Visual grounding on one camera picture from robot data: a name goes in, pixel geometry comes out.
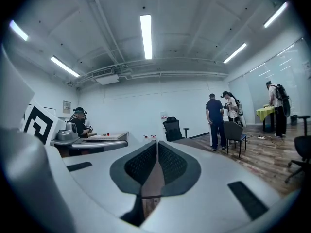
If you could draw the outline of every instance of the yellow tablecloth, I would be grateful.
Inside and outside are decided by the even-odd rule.
[[[261,121],[264,121],[264,119],[269,115],[270,113],[274,112],[274,107],[273,106],[268,106],[265,108],[260,108],[256,110],[256,115],[259,116]]]

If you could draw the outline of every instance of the ceiling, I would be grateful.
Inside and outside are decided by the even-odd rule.
[[[224,59],[256,35],[262,40],[264,22],[283,2],[28,0],[14,20],[29,40],[9,30],[4,45],[9,53],[67,82],[83,81],[84,74],[104,67],[130,78],[168,71],[223,78],[251,56],[239,54],[227,64]],[[144,14],[152,17],[151,60],[144,58],[139,20]],[[52,63],[53,55],[82,77],[75,80]]]

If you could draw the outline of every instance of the gray chair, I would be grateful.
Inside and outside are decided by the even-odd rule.
[[[235,122],[224,122],[224,130],[225,130],[225,137],[227,139],[227,153],[229,153],[229,140],[234,141],[234,148],[235,142],[240,142],[240,152],[239,157],[241,155],[241,144],[242,141],[245,141],[245,151],[246,151],[246,134],[243,133],[243,127],[238,125]]]

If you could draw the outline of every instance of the vent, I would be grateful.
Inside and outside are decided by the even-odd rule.
[[[108,69],[104,69],[104,70],[92,73],[94,78],[99,77],[99,76],[103,76],[103,75],[110,75],[110,74],[113,74],[112,68],[108,68]]]

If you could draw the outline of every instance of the white shirt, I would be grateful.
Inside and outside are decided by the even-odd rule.
[[[235,99],[233,97],[230,97],[228,99],[228,105],[231,105],[232,107],[237,106],[237,103],[235,102]],[[230,108],[229,109],[229,117],[230,118],[236,118],[238,116],[238,112],[235,111],[234,109]]]
[[[273,85],[277,86],[277,84],[274,83],[274,84],[272,84],[269,87],[269,102],[271,104],[273,104],[275,108],[277,108],[277,107],[280,107],[282,105],[282,102],[277,99],[277,97],[276,97],[276,88]],[[270,101],[270,97],[272,95],[274,96],[274,98],[273,98],[273,101]]]

